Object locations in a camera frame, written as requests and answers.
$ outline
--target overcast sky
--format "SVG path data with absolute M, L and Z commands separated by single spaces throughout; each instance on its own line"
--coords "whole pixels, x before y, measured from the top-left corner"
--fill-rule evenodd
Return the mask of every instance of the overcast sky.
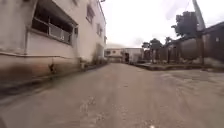
M 224 21 L 222 1 L 198 0 L 207 27 Z M 152 38 L 162 43 L 166 36 L 176 38 L 170 27 L 175 24 L 175 15 L 194 10 L 188 0 L 106 0 L 102 6 L 108 42 L 127 47 L 139 47 L 142 41 Z

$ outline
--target white building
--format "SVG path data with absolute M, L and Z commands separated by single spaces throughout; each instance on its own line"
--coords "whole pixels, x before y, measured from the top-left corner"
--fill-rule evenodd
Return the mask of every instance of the white building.
M 104 56 L 105 26 L 98 0 L 0 0 L 0 80 Z

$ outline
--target utility pole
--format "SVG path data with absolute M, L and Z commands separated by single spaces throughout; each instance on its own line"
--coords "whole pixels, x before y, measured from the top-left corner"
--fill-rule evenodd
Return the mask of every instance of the utility pole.
M 199 57 L 200 57 L 200 63 L 202 65 L 202 67 L 204 66 L 204 41 L 202 38 L 202 31 L 205 29 L 205 22 L 204 19 L 202 17 L 202 13 L 201 13 L 201 9 L 198 6 L 197 0 L 192 0 L 193 5 L 194 5 L 194 9 L 195 9 L 195 14 L 198 20 L 198 24 L 199 24 L 199 31 L 197 32 L 197 37 L 196 37 L 196 41 L 198 44 L 198 52 L 199 52 Z

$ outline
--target vegetation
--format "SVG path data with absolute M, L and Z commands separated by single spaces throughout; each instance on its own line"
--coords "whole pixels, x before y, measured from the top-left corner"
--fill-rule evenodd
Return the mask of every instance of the vegetation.
M 183 12 L 182 15 L 176 15 L 176 25 L 172 28 L 175 29 L 177 36 L 195 36 L 197 32 L 197 17 L 195 12 Z

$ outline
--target dirt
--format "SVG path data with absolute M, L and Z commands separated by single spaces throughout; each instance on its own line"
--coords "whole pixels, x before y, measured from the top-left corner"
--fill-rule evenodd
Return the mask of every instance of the dirt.
M 0 101 L 3 128 L 223 128 L 224 74 L 109 64 Z

